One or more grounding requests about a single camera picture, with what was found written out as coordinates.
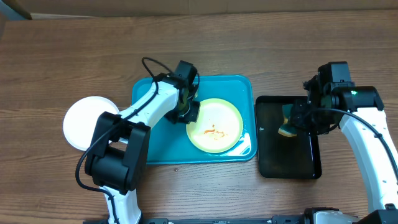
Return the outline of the green yellow sponge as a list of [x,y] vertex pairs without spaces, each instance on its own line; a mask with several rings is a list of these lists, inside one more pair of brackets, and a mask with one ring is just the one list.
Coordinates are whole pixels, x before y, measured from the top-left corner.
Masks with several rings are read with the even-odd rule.
[[291,110],[293,108],[293,104],[283,105],[282,106],[282,114],[284,117],[284,122],[278,129],[278,133],[282,136],[291,138],[297,135],[297,130],[289,123],[289,118],[291,114]]

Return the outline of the green rimmed plate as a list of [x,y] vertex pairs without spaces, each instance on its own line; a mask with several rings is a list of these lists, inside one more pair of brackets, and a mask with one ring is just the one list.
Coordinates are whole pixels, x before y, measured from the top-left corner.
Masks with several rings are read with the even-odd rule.
[[208,153],[221,153],[231,149],[243,133],[243,118],[232,103],[219,98],[200,102],[196,122],[186,125],[191,143]]

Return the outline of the white plate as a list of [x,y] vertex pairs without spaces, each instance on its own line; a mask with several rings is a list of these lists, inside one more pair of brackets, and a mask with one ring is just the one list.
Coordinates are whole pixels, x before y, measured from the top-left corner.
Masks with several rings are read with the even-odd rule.
[[89,96],[74,103],[63,120],[63,134],[74,148],[86,151],[91,144],[99,116],[109,112],[118,114],[118,107],[102,96]]

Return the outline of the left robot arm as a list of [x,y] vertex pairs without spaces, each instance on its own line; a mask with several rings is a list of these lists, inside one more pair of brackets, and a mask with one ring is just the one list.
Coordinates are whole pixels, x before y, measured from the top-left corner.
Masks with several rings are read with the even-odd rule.
[[199,85],[165,78],[119,114],[102,113],[90,146],[75,171],[78,185],[104,194],[108,223],[139,223],[136,188],[147,162],[152,128],[167,117],[173,124],[195,122]]

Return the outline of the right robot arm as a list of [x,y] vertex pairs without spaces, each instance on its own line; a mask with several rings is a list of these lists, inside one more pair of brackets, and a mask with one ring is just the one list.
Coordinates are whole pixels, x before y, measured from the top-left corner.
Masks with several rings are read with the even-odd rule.
[[340,128],[363,176],[369,215],[359,223],[397,223],[397,149],[384,105],[373,86],[337,87],[308,93],[282,108],[283,127],[310,135]]

